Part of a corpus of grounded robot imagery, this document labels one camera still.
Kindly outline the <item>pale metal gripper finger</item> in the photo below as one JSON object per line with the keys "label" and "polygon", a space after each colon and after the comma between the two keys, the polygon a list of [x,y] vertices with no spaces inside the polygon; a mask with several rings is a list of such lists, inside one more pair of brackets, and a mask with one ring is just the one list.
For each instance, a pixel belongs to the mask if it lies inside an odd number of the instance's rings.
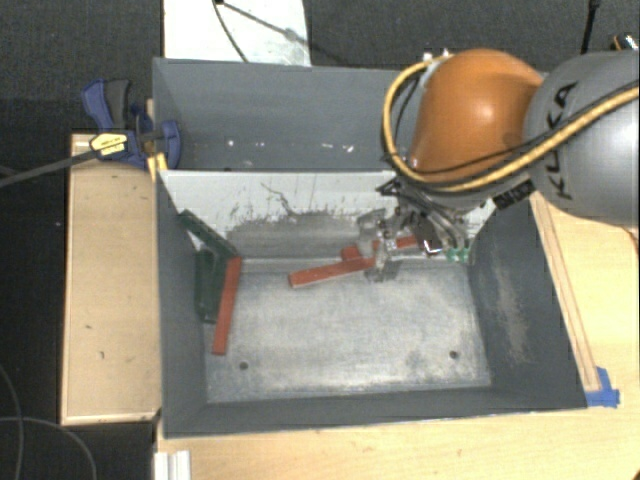
{"label": "pale metal gripper finger", "polygon": [[356,241],[358,252],[362,256],[383,256],[386,254],[386,210],[374,209],[357,219],[359,235]]}
{"label": "pale metal gripper finger", "polygon": [[366,270],[366,279],[373,283],[394,280],[400,271],[402,262],[395,259],[397,252],[396,234],[390,230],[378,233],[371,241],[373,266]]}

